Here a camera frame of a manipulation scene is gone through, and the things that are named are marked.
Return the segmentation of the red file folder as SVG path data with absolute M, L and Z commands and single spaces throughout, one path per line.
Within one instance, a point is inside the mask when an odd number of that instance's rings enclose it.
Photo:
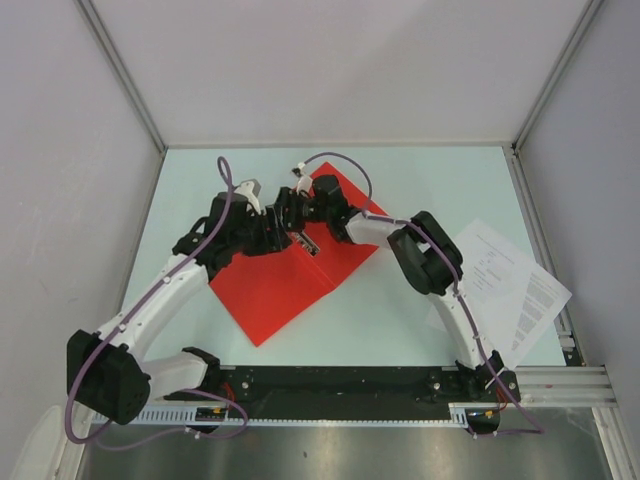
M 377 250 L 336 242 L 323 223 L 304 232 L 319 246 L 311 257 L 291 237 L 286 250 L 258 257 L 236 255 L 210 288 L 259 347 L 289 322 L 333 292 Z

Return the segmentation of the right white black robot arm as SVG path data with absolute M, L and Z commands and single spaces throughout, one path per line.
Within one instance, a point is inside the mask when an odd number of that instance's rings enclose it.
M 310 223 L 323 223 L 339 243 L 390 249 L 408 284 L 427 296 L 444 321 L 463 374 L 463 393 L 484 401 L 497 390 L 513 401 L 504 380 L 508 367 L 480 330 L 462 292 L 463 256 L 453 240 L 426 211 L 400 220 L 374 214 L 368 206 L 350 204 L 334 175 L 304 176 L 295 189 L 280 189 L 268 214 L 279 234 L 299 234 Z

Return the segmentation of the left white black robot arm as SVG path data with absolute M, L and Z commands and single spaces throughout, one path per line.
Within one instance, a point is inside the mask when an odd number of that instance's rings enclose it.
M 245 194 L 218 194 L 209 215 L 177 241 L 158 278 L 132 307 L 97 332 L 79 330 L 70 338 L 69 396 L 119 425 L 130 423 L 157 397 L 214 397 L 222 382 L 214 355 L 184 347 L 172 357 L 147 362 L 146 352 L 181 307 L 235 255 L 268 255 L 291 245 L 289 234 L 302 223 L 295 196 L 295 190 L 283 187 L 273 204 L 257 210 Z

